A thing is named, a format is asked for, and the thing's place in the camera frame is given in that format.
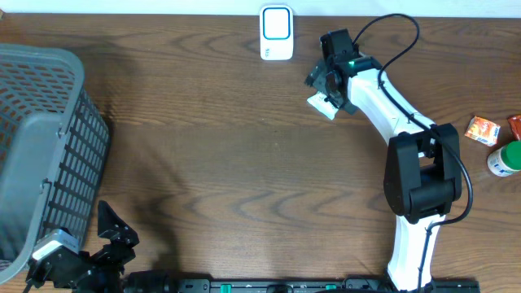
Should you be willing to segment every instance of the basket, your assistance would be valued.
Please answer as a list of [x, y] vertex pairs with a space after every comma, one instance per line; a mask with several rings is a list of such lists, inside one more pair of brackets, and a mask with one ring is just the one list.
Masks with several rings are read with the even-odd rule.
[[66, 50], [0, 44], [0, 284], [56, 228], [83, 246], [110, 141], [83, 81]]

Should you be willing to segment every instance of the wood grain surface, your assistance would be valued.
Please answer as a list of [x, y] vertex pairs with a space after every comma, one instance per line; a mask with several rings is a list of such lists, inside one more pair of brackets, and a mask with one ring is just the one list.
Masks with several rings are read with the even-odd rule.
[[[173, 269], [214, 278], [381, 274], [395, 217], [383, 195], [386, 145], [358, 112], [333, 121], [306, 103], [318, 38], [370, 18], [296, 17], [289, 61], [259, 56], [258, 19], [181, 15], [5, 15], [0, 42], [60, 47], [113, 127], [99, 199], [139, 233], [127, 272]], [[502, 126], [521, 114], [521, 20], [420, 19], [418, 45], [388, 70], [426, 116], [462, 134], [473, 115]], [[404, 20], [375, 25], [363, 50], [386, 62], [407, 46]], [[461, 136], [475, 207], [444, 227], [435, 278], [475, 278], [519, 292], [520, 176], [500, 179], [497, 147]], [[451, 215], [462, 212], [462, 199]], [[96, 216], [85, 249], [97, 251]], [[24, 273], [0, 286], [21, 292]], [[53, 291], [47, 284], [42, 292]]]

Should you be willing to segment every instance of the white card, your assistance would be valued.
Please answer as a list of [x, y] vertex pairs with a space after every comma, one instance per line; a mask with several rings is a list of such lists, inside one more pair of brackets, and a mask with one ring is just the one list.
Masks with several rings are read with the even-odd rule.
[[313, 107], [317, 108], [322, 114], [326, 115], [327, 118], [333, 120], [336, 112], [339, 111], [332, 103], [326, 102], [327, 95], [317, 92], [314, 96], [308, 98], [308, 103]]

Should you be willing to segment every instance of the white backdrop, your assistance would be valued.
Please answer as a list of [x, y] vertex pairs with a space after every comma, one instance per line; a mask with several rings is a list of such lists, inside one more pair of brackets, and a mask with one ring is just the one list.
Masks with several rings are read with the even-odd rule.
[[521, 0], [1, 0], [5, 12], [257, 15], [265, 4], [295, 15], [383, 15], [521, 18]]

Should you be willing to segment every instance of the white bottle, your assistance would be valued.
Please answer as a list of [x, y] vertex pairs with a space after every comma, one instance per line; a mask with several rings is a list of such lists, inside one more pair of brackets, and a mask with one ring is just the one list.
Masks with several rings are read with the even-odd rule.
[[511, 142], [488, 156], [490, 171], [499, 177], [507, 177], [521, 171], [521, 142]]

